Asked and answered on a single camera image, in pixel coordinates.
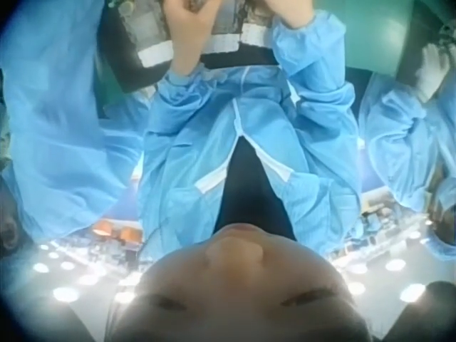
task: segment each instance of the white glove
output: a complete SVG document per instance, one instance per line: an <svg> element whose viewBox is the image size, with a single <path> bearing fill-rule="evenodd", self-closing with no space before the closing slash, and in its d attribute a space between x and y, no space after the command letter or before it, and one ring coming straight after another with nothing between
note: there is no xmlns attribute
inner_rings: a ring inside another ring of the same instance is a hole
<svg viewBox="0 0 456 342"><path fill-rule="evenodd" d="M428 44L423 49L423 64L417 72L416 91L422 103L427 103L442 85L450 70L450 58L439 51L435 44Z"/></svg>

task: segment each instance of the black shirt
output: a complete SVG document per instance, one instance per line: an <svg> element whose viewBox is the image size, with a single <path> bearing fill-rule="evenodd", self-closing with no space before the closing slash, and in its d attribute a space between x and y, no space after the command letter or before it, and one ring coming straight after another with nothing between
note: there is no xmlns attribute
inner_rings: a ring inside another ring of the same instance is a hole
<svg viewBox="0 0 456 342"><path fill-rule="evenodd" d="M233 223L253 224L296 241L284 204L274 193L255 149L243 137L228 166L214 233Z"/></svg>

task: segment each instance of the orange light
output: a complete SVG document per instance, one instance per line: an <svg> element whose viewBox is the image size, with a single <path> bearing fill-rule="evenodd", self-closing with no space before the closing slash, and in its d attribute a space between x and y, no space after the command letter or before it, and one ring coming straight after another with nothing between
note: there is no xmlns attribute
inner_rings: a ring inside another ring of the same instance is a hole
<svg viewBox="0 0 456 342"><path fill-rule="evenodd" d="M132 242L135 244L141 244L143 242L143 231L132 228L132 227L123 227L120 232L120 239L125 242Z"/></svg>
<svg viewBox="0 0 456 342"><path fill-rule="evenodd" d="M93 225L93 232L102 237L110 237L113 234L113 224L102 219Z"/></svg>

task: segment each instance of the light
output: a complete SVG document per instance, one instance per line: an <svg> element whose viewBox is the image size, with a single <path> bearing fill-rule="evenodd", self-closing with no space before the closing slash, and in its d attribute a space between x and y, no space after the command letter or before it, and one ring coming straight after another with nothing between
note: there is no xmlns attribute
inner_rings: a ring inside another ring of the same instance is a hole
<svg viewBox="0 0 456 342"><path fill-rule="evenodd" d="M421 233L418 230L416 230L414 232L411 232L408 237L410 237L413 240L416 240L416 239L421 238Z"/></svg>
<svg viewBox="0 0 456 342"><path fill-rule="evenodd" d="M53 291L54 298L65 303L73 303L79 299L79 293L69 287L59 287Z"/></svg>
<svg viewBox="0 0 456 342"><path fill-rule="evenodd" d="M121 286L136 286L140 283L142 274L140 272L133 272L127 278L119 282Z"/></svg>
<svg viewBox="0 0 456 342"><path fill-rule="evenodd" d="M407 263L402 259L393 259L385 265L385 268L391 272L402 271Z"/></svg>
<svg viewBox="0 0 456 342"><path fill-rule="evenodd" d="M79 278L79 284L81 285L86 285L86 286L93 286L98 283L98 280L100 280L97 276L93 274L86 274L85 276L82 276Z"/></svg>
<svg viewBox="0 0 456 342"><path fill-rule="evenodd" d="M115 295L114 300L120 304L129 304L135 299L133 292L119 292Z"/></svg>
<svg viewBox="0 0 456 342"><path fill-rule="evenodd" d="M350 266L348 270L354 274L366 274L368 273L368 267L365 264L357 264Z"/></svg>
<svg viewBox="0 0 456 342"><path fill-rule="evenodd" d="M350 283L348 285L348 290L354 296L359 296L366 292L366 287L362 283Z"/></svg>
<svg viewBox="0 0 456 342"><path fill-rule="evenodd" d="M72 269L74 269L76 267L75 264L73 264L72 262L69 262L69 261L62 262L60 266L62 269L65 269L66 271L71 271Z"/></svg>
<svg viewBox="0 0 456 342"><path fill-rule="evenodd" d="M49 273L49 267L45 264L34 264L33 269L38 273Z"/></svg>
<svg viewBox="0 0 456 342"><path fill-rule="evenodd" d="M405 303L413 303L417 301L426 291L426 286L423 284L411 284L400 294L400 300Z"/></svg>
<svg viewBox="0 0 456 342"><path fill-rule="evenodd" d="M98 276L105 276L108 273L102 264L92 264L92 269Z"/></svg>

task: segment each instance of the nose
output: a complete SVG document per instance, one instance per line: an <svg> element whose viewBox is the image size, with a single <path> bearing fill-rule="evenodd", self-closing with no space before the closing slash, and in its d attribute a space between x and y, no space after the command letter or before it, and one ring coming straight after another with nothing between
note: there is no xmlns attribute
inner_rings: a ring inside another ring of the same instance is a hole
<svg viewBox="0 0 456 342"><path fill-rule="evenodd" d="M223 237L206 250L209 272L224 288L253 286L260 277L263 247L241 237Z"/></svg>

